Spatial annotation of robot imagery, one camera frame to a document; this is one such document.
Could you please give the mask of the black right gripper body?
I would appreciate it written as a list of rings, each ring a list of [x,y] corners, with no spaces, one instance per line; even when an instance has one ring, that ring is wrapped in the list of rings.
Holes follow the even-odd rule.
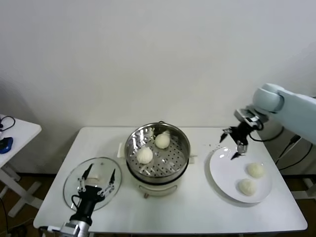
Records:
[[[230,127],[230,130],[230,136],[236,144],[238,144],[239,142],[240,144],[247,146],[247,137],[251,132],[254,131],[254,128],[248,125],[247,123],[240,123],[238,126]]]

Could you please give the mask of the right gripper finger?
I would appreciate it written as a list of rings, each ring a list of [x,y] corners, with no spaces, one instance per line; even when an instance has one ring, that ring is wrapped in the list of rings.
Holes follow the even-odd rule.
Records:
[[[220,136],[220,141],[219,142],[222,143],[224,141],[224,139],[231,133],[232,133],[232,128],[231,127],[223,129],[223,133]]]
[[[246,145],[237,145],[237,152],[231,157],[231,160],[238,158],[240,156],[244,156],[247,152]]]

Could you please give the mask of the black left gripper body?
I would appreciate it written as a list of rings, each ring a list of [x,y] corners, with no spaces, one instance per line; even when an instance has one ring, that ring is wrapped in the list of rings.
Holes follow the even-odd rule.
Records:
[[[86,186],[85,192],[79,192],[77,195],[72,195],[71,200],[76,207],[76,212],[70,217],[71,221],[83,221],[87,224],[92,224],[91,215],[95,205],[103,201],[98,192],[99,187]]]

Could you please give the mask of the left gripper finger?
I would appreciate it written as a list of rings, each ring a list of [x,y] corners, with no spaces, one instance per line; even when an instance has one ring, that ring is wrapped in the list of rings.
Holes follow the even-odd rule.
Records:
[[[108,184],[99,192],[101,197],[107,197],[115,189],[115,172],[116,170],[114,169]]]
[[[93,164],[90,164],[90,166],[88,167],[88,169],[86,169],[83,173],[83,175],[78,178],[78,181],[79,181],[79,189],[78,189],[78,192],[85,192],[86,191],[86,187],[85,187],[85,182],[88,178],[88,175],[91,171],[93,167]]]

